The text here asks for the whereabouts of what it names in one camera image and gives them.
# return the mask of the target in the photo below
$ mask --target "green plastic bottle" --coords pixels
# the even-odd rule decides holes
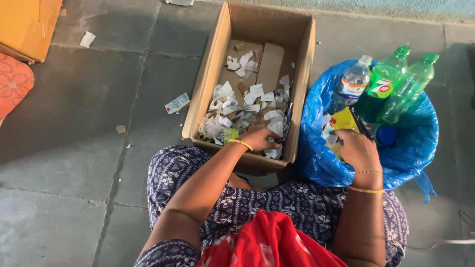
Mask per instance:
[[[381,59],[371,71],[371,79],[358,102],[354,104],[356,113],[368,123],[376,122],[376,115],[383,108],[392,90],[403,79],[411,52],[409,46],[400,46],[394,55]]]
[[[408,110],[434,78],[433,64],[438,59],[437,54],[425,53],[419,62],[408,68],[403,83],[394,90],[378,114],[379,123],[393,125],[398,122],[400,116]]]

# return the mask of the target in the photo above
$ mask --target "bottle cap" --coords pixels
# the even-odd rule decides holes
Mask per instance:
[[[390,145],[396,139],[396,128],[378,127],[375,133],[376,142],[381,145]]]
[[[430,63],[430,64],[434,64],[437,60],[439,59],[439,55],[437,54],[434,54],[434,53],[425,53],[420,61],[422,62],[427,62],[427,63]]]
[[[409,46],[400,46],[398,47],[398,49],[396,49],[396,51],[394,51],[394,54],[405,58],[409,55],[410,52],[411,48]]]
[[[367,56],[367,55],[363,55],[360,60],[358,60],[358,63],[360,64],[363,64],[363,65],[366,65],[366,66],[369,66],[371,65],[371,61],[373,60],[372,57],[370,56]]]

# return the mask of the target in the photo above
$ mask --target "7up label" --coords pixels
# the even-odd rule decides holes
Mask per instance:
[[[394,86],[393,82],[394,81],[384,79],[383,77],[381,77],[377,73],[374,73],[373,75],[377,76],[377,77],[374,77],[374,78],[376,78],[375,79],[376,82],[371,85],[371,88],[370,88],[368,94],[370,96],[378,97],[378,98],[388,97],[391,94],[392,90],[393,90],[393,86]]]

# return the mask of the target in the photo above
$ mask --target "red scarf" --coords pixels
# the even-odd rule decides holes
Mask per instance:
[[[295,229],[281,212],[259,210],[234,235],[225,235],[208,247],[198,267],[345,267],[340,258]]]

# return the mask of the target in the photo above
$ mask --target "woman's right arm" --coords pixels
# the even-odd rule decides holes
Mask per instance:
[[[343,140],[340,154],[356,171],[382,171],[376,144],[353,130],[336,130]],[[357,173],[352,187],[383,189],[381,172]],[[349,190],[332,252],[349,267],[375,267],[385,264],[384,213],[382,193]]]

